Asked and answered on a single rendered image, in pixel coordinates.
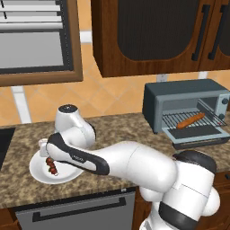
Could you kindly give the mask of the baguette bread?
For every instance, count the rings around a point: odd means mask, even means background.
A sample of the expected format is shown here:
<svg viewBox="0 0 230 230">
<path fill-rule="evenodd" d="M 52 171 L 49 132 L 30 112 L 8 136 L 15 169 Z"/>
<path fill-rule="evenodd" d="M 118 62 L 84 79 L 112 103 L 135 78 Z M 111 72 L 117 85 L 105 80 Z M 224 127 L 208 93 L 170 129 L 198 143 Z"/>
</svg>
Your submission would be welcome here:
<svg viewBox="0 0 230 230">
<path fill-rule="evenodd" d="M 191 116 L 185 120 L 183 120 L 182 122 L 179 122 L 176 126 L 177 129 L 183 129 L 188 127 L 189 125 L 193 124 L 194 122 L 203 119 L 205 117 L 205 114 L 203 112 L 200 112 L 194 116 Z"/>
</svg>

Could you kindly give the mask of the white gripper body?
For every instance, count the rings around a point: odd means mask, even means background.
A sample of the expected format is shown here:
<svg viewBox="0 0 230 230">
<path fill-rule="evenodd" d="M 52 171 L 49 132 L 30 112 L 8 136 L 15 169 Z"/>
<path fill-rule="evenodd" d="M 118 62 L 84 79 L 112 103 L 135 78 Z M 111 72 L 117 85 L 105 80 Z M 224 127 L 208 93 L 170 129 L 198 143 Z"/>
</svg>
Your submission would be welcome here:
<svg viewBox="0 0 230 230">
<path fill-rule="evenodd" d="M 39 141 L 39 147 L 40 147 L 40 156 L 41 157 L 49 157 L 49 154 L 46 149 L 48 140 L 46 138 L 43 138 Z"/>
</svg>

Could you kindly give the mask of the wood framed window with blinds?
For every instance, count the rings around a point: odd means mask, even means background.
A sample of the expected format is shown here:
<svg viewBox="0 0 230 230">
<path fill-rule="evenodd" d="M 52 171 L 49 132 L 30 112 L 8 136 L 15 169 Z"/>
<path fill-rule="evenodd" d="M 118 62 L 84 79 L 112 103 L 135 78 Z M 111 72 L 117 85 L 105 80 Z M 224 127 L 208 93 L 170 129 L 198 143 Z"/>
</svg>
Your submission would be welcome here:
<svg viewBox="0 0 230 230">
<path fill-rule="evenodd" d="M 0 87 L 82 80 L 76 0 L 0 0 Z"/>
</svg>

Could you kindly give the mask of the black hob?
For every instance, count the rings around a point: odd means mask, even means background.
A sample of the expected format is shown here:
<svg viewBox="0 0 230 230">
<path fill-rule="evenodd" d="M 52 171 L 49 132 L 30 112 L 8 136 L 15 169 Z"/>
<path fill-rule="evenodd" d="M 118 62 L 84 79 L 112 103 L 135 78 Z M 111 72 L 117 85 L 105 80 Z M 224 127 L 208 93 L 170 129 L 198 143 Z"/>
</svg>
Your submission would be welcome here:
<svg viewBox="0 0 230 230">
<path fill-rule="evenodd" d="M 3 128 L 0 129 L 0 170 L 4 163 L 9 145 L 12 141 L 15 128 Z"/>
</svg>

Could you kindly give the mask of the grey dishwasher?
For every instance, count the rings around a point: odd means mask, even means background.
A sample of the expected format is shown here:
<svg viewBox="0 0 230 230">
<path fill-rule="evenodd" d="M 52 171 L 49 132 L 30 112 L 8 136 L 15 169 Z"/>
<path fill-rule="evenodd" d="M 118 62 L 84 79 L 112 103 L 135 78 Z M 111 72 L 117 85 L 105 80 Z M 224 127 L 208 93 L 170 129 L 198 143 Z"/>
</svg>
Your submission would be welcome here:
<svg viewBox="0 0 230 230">
<path fill-rule="evenodd" d="M 22 230 L 131 230 L 135 191 L 134 187 L 110 190 L 70 199 L 57 199 L 20 206 L 14 208 L 13 211 L 19 220 Z M 46 216 L 115 203 L 119 201 L 120 197 L 126 199 L 126 206 L 40 222 L 32 221 L 32 214 L 34 212 L 40 212 L 43 216 Z"/>
</svg>

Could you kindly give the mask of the toaster oven door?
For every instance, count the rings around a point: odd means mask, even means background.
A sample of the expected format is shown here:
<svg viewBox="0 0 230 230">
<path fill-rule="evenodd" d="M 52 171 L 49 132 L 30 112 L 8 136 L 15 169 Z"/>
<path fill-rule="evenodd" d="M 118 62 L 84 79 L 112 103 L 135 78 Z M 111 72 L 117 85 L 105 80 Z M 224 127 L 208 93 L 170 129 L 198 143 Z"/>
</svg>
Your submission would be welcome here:
<svg viewBox="0 0 230 230">
<path fill-rule="evenodd" d="M 224 144 L 230 139 L 229 133 L 211 125 L 184 129 L 163 128 L 163 131 L 172 140 L 176 150 Z"/>
</svg>

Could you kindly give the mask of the white round plate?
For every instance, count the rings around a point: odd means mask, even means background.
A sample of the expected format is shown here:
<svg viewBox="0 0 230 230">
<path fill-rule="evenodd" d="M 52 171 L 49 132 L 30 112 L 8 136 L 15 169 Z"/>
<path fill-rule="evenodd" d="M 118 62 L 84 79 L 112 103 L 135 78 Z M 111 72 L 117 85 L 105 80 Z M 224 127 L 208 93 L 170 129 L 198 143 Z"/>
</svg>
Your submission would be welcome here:
<svg viewBox="0 0 230 230">
<path fill-rule="evenodd" d="M 54 162 L 54 165 L 57 168 L 57 175 L 49 171 L 46 158 L 41 157 L 40 152 L 37 152 L 30 161 L 29 169 L 31 176 L 45 184 L 60 184 L 72 181 L 83 173 L 83 170 L 69 164 Z"/>
</svg>

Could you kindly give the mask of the brown cupboard door dark panel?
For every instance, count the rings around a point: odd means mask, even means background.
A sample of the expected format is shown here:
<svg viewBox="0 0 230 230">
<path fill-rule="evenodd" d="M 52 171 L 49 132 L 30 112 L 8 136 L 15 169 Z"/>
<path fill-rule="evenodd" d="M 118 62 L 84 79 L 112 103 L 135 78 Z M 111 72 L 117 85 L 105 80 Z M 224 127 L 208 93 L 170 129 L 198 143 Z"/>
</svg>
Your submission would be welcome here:
<svg viewBox="0 0 230 230">
<path fill-rule="evenodd" d="M 221 35 L 217 53 L 214 60 L 208 59 L 208 53 L 212 50 L 217 35 L 218 25 L 222 14 L 220 7 L 222 4 L 228 5 L 227 17 Z M 230 0 L 215 0 L 208 33 L 205 40 L 202 56 L 199 63 L 200 71 L 228 70 L 230 69 Z"/>
<path fill-rule="evenodd" d="M 93 56 L 103 77 L 196 72 L 191 60 L 215 0 L 91 0 Z"/>
</svg>

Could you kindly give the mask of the grey toaster oven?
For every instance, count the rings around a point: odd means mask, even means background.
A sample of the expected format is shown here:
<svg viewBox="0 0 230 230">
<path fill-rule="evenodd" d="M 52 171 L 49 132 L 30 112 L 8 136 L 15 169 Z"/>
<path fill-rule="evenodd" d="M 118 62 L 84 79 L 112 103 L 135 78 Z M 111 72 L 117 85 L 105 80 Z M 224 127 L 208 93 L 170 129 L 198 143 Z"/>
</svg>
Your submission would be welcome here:
<svg viewBox="0 0 230 230">
<path fill-rule="evenodd" d="M 154 133 L 168 128 L 163 115 L 185 111 L 210 111 L 225 114 L 230 91 L 211 79 L 149 83 L 145 85 L 142 113 Z"/>
</svg>

